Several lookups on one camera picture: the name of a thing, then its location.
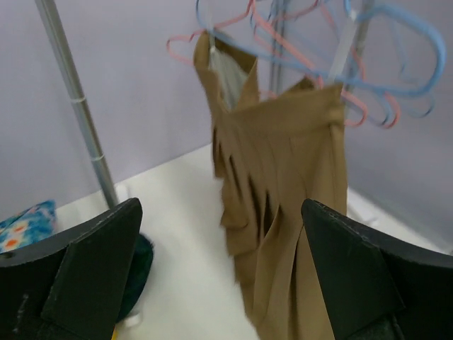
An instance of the pink hanger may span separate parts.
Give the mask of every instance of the pink hanger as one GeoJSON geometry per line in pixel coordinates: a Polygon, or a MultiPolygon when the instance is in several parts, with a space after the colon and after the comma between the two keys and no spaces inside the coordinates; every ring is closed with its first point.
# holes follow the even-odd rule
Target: pink hanger
{"type": "MultiPolygon", "coordinates": [[[[320,5],[320,7],[321,7],[321,12],[322,12],[324,18],[327,20],[327,22],[330,25],[330,27],[332,28],[332,30],[336,30],[335,22],[333,21],[332,15],[327,11],[326,7],[324,6],[324,3],[322,3],[320,5]]],[[[365,65],[363,63],[362,58],[360,58],[358,56],[357,51],[353,47],[351,47],[351,54],[352,54],[352,58],[355,60],[355,62],[357,63],[357,65],[359,67],[360,77],[362,78],[362,80],[365,80],[366,79],[365,65]]],[[[383,129],[390,129],[393,126],[395,126],[395,124],[397,124],[397,122],[399,121],[399,119],[401,117],[401,107],[400,107],[398,101],[395,99],[395,97],[391,96],[390,94],[385,93],[384,97],[386,98],[387,102],[390,104],[391,109],[395,114],[394,120],[392,122],[382,126],[383,129]]]]}
{"type": "MultiPolygon", "coordinates": [[[[296,57],[306,67],[313,69],[314,64],[310,60],[308,60],[308,58],[306,58],[300,51],[298,51],[297,48],[295,48],[292,44],[290,44],[287,40],[285,40],[281,35],[279,35],[277,32],[275,32],[275,30],[273,29],[273,24],[278,20],[288,19],[288,18],[298,18],[300,16],[304,16],[304,15],[312,12],[314,9],[316,9],[318,4],[319,4],[319,0],[315,0],[315,2],[312,5],[310,5],[309,7],[302,9],[301,11],[298,11],[296,13],[280,16],[280,17],[274,19],[271,24],[269,24],[267,21],[265,21],[256,11],[256,0],[252,0],[252,12],[253,12],[253,16],[254,16],[257,24],[259,26],[261,26],[262,28],[264,28],[275,39],[275,41],[277,41],[279,44],[281,44],[281,46],[286,48],[290,54],[292,54],[294,57],[296,57]]],[[[326,9],[324,8],[323,3],[321,3],[321,10],[322,9],[323,9],[323,14],[324,14],[325,18],[327,19],[327,21],[331,25],[333,25],[333,19],[332,19],[330,13],[327,12],[326,9]]],[[[255,27],[253,35],[254,35],[254,38],[258,42],[261,43],[261,45],[266,44],[267,45],[266,47],[270,47],[263,39],[261,39],[260,37],[258,37],[256,35],[256,27],[255,27]]],[[[352,50],[352,56],[354,57],[355,61],[359,65],[361,77],[364,78],[365,77],[365,66],[363,65],[362,60],[358,57],[356,51],[352,47],[351,47],[351,50],[352,50]]],[[[322,79],[321,79],[321,81],[318,81],[318,85],[320,88],[323,87],[322,79]]],[[[363,112],[361,120],[359,120],[358,122],[351,122],[350,120],[347,120],[346,125],[356,127],[356,126],[360,126],[361,124],[363,124],[365,122],[365,120],[367,118],[367,114],[368,114],[368,108],[367,108],[366,104],[363,103],[361,100],[359,100],[356,96],[354,96],[353,94],[351,94],[345,90],[342,90],[342,96],[344,98],[348,99],[350,102],[354,103],[363,112]]],[[[395,113],[395,118],[394,118],[393,122],[389,123],[388,125],[384,125],[383,128],[391,128],[398,122],[400,115],[401,115],[401,108],[393,96],[390,96],[387,93],[385,94],[385,96],[386,96],[387,101],[391,105],[392,110],[395,113]]]]}
{"type": "MultiPolygon", "coordinates": [[[[290,14],[290,15],[283,16],[282,18],[298,18],[300,16],[303,16],[304,14],[307,14],[307,13],[313,11],[318,6],[318,2],[319,2],[319,0],[315,0],[314,4],[312,4],[310,7],[306,8],[302,11],[299,11],[296,14],[290,14]]],[[[274,37],[274,39],[279,44],[281,44],[281,46],[286,48],[288,50],[288,52],[291,53],[292,55],[294,55],[300,62],[302,62],[302,64],[305,64],[310,69],[314,69],[315,65],[313,62],[311,62],[301,52],[299,52],[297,48],[295,48],[293,45],[291,45],[289,42],[287,42],[281,35],[279,35],[277,32],[275,32],[273,27],[267,21],[265,21],[262,17],[260,17],[258,12],[256,11],[256,0],[249,0],[246,11],[243,12],[242,14],[239,14],[238,16],[231,18],[227,21],[222,21],[221,23],[217,23],[216,25],[214,25],[214,27],[215,28],[224,28],[233,23],[237,23],[238,21],[246,18],[249,15],[251,9],[253,11],[254,17],[256,18],[256,22],[261,27],[263,27],[263,29],[266,30],[268,32],[268,34],[271,34],[274,37]]],[[[181,55],[178,55],[171,49],[171,42],[172,41],[184,41],[184,42],[189,43],[193,40],[193,38],[195,36],[202,34],[204,31],[205,31],[204,29],[200,29],[200,30],[196,30],[191,35],[176,35],[176,36],[170,37],[166,43],[166,48],[167,48],[167,51],[170,54],[170,56],[174,57],[177,60],[180,60],[181,62],[183,62],[187,65],[193,66],[192,60],[190,60],[186,57],[183,57],[181,55]]],[[[321,77],[318,77],[318,79],[316,79],[315,82],[319,85],[320,88],[323,87],[323,79],[321,77]]],[[[261,91],[261,93],[267,94],[271,98],[276,97],[275,93],[272,93],[271,91],[261,91]]],[[[363,116],[360,121],[358,121],[358,122],[348,121],[347,124],[349,126],[359,126],[359,125],[363,124],[363,122],[366,120],[367,114],[368,114],[368,108],[367,108],[366,104],[364,104],[357,97],[355,97],[354,95],[352,95],[351,93],[348,93],[346,91],[342,91],[342,96],[345,97],[346,99],[348,99],[349,101],[351,101],[352,103],[354,103],[363,112],[363,116]]],[[[388,98],[388,100],[393,109],[395,109],[396,107],[399,107],[398,103],[394,99],[392,100],[392,99],[388,98]]],[[[396,121],[392,122],[389,125],[389,127],[393,126],[395,123],[396,123],[396,121]]]]}
{"type": "MultiPolygon", "coordinates": [[[[233,23],[237,23],[238,21],[241,21],[245,18],[247,18],[247,16],[249,15],[250,13],[250,9],[251,9],[251,5],[252,5],[252,0],[249,0],[248,1],[248,4],[247,4],[247,9],[244,13],[242,14],[239,14],[238,16],[235,16],[234,18],[231,18],[229,20],[226,20],[226,21],[222,21],[220,23],[216,23],[214,25],[215,28],[223,28],[223,27],[227,27],[227,26],[230,26],[232,25],[233,23]]],[[[170,44],[172,41],[183,41],[183,42],[187,42],[187,43],[190,43],[194,37],[196,37],[197,35],[200,35],[202,34],[203,32],[205,32],[206,30],[205,29],[201,29],[201,30],[196,30],[194,33],[192,33],[191,35],[175,35],[173,37],[170,37],[168,40],[167,40],[167,43],[166,43],[166,46],[167,46],[167,52],[169,53],[170,56],[172,56],[173,58],[175,58],[176,60],[179,60],[180,62],[183,62],[184,64],[187,64],[187,65],[190,65],[190,66],[193,66],[193,61],[186,58],[186,57],[183,57],[182,55],[179,55],[177,54],[176,52],[174,52],[171,47],[170,47],[170,44]]]]}

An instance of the white surface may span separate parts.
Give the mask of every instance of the white surface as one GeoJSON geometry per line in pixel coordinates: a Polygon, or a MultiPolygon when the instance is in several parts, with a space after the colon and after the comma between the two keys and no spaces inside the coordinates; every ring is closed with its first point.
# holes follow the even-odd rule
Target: white surface
{"type": "Polygon", "coordinates": [[[135,312],[130,313],[122,322],[122,325],[126,328],[136,327],[142,322],[142,313],[135,312]]]}
{"type": "MultiPolygon", "coordinates": [[[[139,303],[143,321],[120,327],[119,340],[255,340],[233,264],[227,256],[221,183],[212,177],[210,146],[123,182],[143,205],[142,232],[155,244],[155,259],[139,303]]],[[[440,251],[384,211],[379,230],[440,251]]],[[[71,227],[105,210],[100,193],[58,209],[59,223],[71,227]]]]}
{"type": "Polygon", "coordinates": [[[376,209],[364,203],[363,198],[351,188],[348,188],[348,215],[371,228],[376,229],[379,226],[376,209]]]}
{"type": "Polygon", "coordinates": [[[129,188],[126,183],[119,183],[115,185],[116,196],[118,197],[118,202],[124,202],[130,198],[129,188]]]}

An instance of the blue hanger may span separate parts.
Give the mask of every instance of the blue hanger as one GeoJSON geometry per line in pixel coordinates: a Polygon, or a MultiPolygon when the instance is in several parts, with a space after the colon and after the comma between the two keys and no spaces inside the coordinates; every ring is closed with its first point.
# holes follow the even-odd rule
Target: blue hanger
{"type": "MultiPolygon", "coordinates": [[[[406,82],[407,84],[415,84],[415,85],[419,86],[420,85],[419,79],[406,74],[408,58],[407,58],[406,51],[404,50],[404,47],[403,47],[403,41],[399,34],[399,30],[396,27],[395,21],[393,21],[393,20],[390,22],[390,29],[392,32],[392,37],[394,38],[394,44],[396,47],[396,51],[398,53],[398,58],[400,59],[400,63],[401,63],[400,79],[402,81],[406,82]]],[[[407,112],[407,114],[409,114],[409,116],[411,116],[411,117],[423,118],[423,117],[426,117],[427,115],[429,115],[434,110],[434,107],[435,107],[435,98],[431,92],[429,92],[427,94],[427,100],[430,105],[429,105],[428,110],[423,113],[421,113],[420,111],[414,110],[409,105],[406,105],[403,103],[400,103],[400,107],[403,111],[407,112]]]]}
{"type": "MultiPolygon", "coordinates": [[[[351,1],[343,0],[343,5],[345,8],[346,15],[351,16],[352,14],[351,1]]],[[[375,7],[371,8],[370,10],[364,13],[358,13],[355,20],[358,23],[360,23],[362,21],[369,20],[379,14],[394,19],[395,21],[398,21],[399,23],[414,30],[415,32],[418,32],[424,38],[427,38],[436,53],[436,66],[434,72],[432,73],[431,78],[425,85],[419,86],[417,89],[410,90],[399,90],[395,87],[387,88],[386,92],[394,96],[401,97],[419,97],[423,94],[426,94],[439,81],[439,78],[442,75],[445,68],[447,50],[445,47],[444,39],[442,38],[440,33],[430,24],[426,23],[417,16],[414,16],[413,14],[403,10],[402,8],[399,8],[394,5],[387,4],[376,5],[375,7]]]]}
{"type": "MultiPolygon", "coordinates": [[[[273,16],[277,15],[277,12],[275,9],[276,8],[275,8],[274,2],[273,2],[271,5],[271,8],[270,8],[270,13],[267,17],[267,21],[270,21],[273,16]]],[[[336,24],[336,18],[334,16],[332,16],[332,17],[333,17],[333,21],[334,21],[335,25],[338,27],[338,25],[336,24]]],[[[253,20],[253,14],[250,17],[250,24],[251,24],[252,29],[254,29],[256,25],[255,25],[255,21],[253,20]]],[[[315,52],[320,57],[320,59],[322,59],[323,61],[325,61],[329,64],[332,63],[333,58],[329,57],[325,52],[320,51],[320,49],[317,48],[316,44],[313,43],[312,41],[310,41],[310,39],[305,38],[303,35],[299,34],[298,32],[296,32],[296,30],[294,30],[290,27],[288,27],[287,30],[290,32],[290,34],[295,35],[298,39],[303,41],[304,45],[307,46],[309,49],[311,49],[313,52],[315,52]]],[[[260,34],[260,36],[265,39],[270,38],[270,36],[264,32],[262,32],[262,34],[260,34]]],[[[294,56],[292,56],[292,55],[288,55],[288,57],[295,60],[294,56]]],[[[351,59],[350,60],[351,64],[356,65],[356,67],[357,67],[356,61],[353,58],[350,58],[350,59],[351,59]]],[[[386,113],[386,117],[381,122],[375,120],[373,117],[370,117],[370,116],[368,117],[367,120],[369,120],[371,123],[374,123],[375,125],[384,126],[390,121],[391,116],[394,116],[393,108],[390,106],[390,103],[387,101],[387,99],[384,96],[374,93],[374,97],[377,100],[377,102],[379,103],[379,105],[384,109],[384,112],[386,113]]],[[[352,102],[350,102],[350,105],[352,106],[353,109],[360,109],[352,102]]]]}
{"type": "MultiPolygon", "coordinates": [[[[206,24],[203,22],[200,16],[199,12],[199,3],[200,0],[196,0],[195,3],[195,10],[197,14],[197,20],[200,26],[202,26],[204,29],[208,29],[206,24]]],[[[437,80],[440,78],[440,75],[445,67],[445,59],[446,59],[446,52],[445,52],[445,43],[444,40],[442,39],[442,36],[431,26],[428,24],[422,22],[420,19],[415,18],[409,13],[406,13],[403,10],[400,9],[394,9],[393,7],[390,6],[378,6],[376,7],[380,9],[376,13],[385,13],[388,14],[388,16],[391,16],[392,18],[400,20],[401,18],[404,18],[406,21],[405,23],[407,26],[414,28],[416,31],[424,33],[425,36],[427,36],[430,39],[430,42],[433,44],[433,47],[437,53],[437,65],[435,68],[435,72],[429,82],[421,86],[418,89],[399,89],[397,87],[390,87],[390,86],[379,86],[379,85],[374,85],[371,83],[368,83],[366,81],[362,81],[361,79],[351,79],[347,78],[346,76],[339,75],[336,77],[336,81],[343,82],[344,84],[351,84],[353,86],[356,86],[357,88],[361,88],[364,90],[368,91],[373,91],[376,94],[379,95],[384,95],[384,93],[391,94],[392,96],[399,96],[399,97],[408,97],[408,98],[413,98],[416,96],[421,96],[422,94],[427,93],[437,82],[437,80]]],[[[229,45],[233,45],[236,48],[243,50],[244,52],[247,52],[249,54],[255,55],[257,57],[261,57],[265,60],[270,60],[272,62],[281,64],[282,66],[285,67],[291,67],[293,69],[299,69],[303,71],[306,74],[310,74],[313,77],[323,77],[324,79],[328,78],[328,72],[322,71],[322,70],[310,70],[308,67],[305,67],[303,64],[300,62],[287,62],[283,60],[280,57],[276,57],[273,55],[270,55],[269,53],[263,53],[259,52],[256,49],[251,49],[249,47],[246,47],[242,44],[238,44],[234,39],[231,39],[230,37],[226,36],[225,34],[220,33],[217,30],[209,30],[210,34],[213,35],[214,37],[224,41],[225,43],[229,45]]]]}

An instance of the lavender wall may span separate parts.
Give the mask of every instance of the lavender wall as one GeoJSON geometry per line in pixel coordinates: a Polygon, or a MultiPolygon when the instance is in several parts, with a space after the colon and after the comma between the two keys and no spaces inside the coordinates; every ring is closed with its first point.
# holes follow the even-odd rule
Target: lavender wall
{"type": "MultiPolygon", "coordinates": [[[[293,1],[293,8],[302,8],[309,2],[293,1]]],[[[338,17],[344,19],[340,7],[342,1],[334,2],[338,17]]],[[[388,2],[401,5],[434,23],[445,38],[447,50],[453,50],[451,1],[388,2]]],[[[331,54],[335,51],[335,35],[328,29],[320,13],[301,18],[289,24],[289,28],[313,38],[331,54]]],[[[405,29],[401,30],[401,34],[411,61],[408,70],[426,79],[434,65],[429,45],[405,29]]],[[[364,61],[369,79],[380,84],[398,83],[398,60],[390,37],[389,24],[383,18],[371,23],[364,61]]],[[[295,36],[289,34],[288,38],[298,43],[295,36]]],[[[307,51],[303,44],[299,46],[302,51],[307,51]]],[[[350,185],[442,248],[450,250],[453,248],[452,76],[453,65],[448,60],[445,73],[434,91],[437,105],[430,116],[413,119],[405,115],[391,130],[382,130],[366,123],[359,128],[348,128],[346,132],[350,185]]],[[[298,77],[298,73],[286,69],[285,85],[298,77]]],[[[373,98],[361,91],[355,93],[367,102],[372,116],[383,119],[382,109],[373,98]]],[[[416,100],[413,105],[422,110],[427,104],[424,100],[416,100]]]]}
{"type": "MultiPolygon", "coordinates": [[[[115,181],[210,141],[195,72],[165,50],[170,35],[198,28],[195,0],[56,2],[115,181]]],[[[244,8],[242,0],[211,2],[215,21],[244,8]]],[[[249,41],[247,25],[229,32],[249,41]]],[[[0,1],[0,42],[0,219],[97,191],[34,1],[0,1]]],[[[176,48],[191,57],[193,46],[176,48]]]]}

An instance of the brown pleated skirt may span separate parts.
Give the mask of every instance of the brown pleated skirt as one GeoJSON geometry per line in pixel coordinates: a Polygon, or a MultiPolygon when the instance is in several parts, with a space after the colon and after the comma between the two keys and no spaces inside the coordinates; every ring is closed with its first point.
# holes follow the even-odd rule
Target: brown pleated skirt
{"type": "Polygon", "coordinates": [[[227,110],[209,68],[209,37],[200,36],[194,64],[212,114],[221,224],[246,314],[262,340],[334,340],[300,211],[311,198],[346,213],[341,85],[315,90],[304,79],[259,101],[257,59],[216,44],[248,74],[227,110]]]}

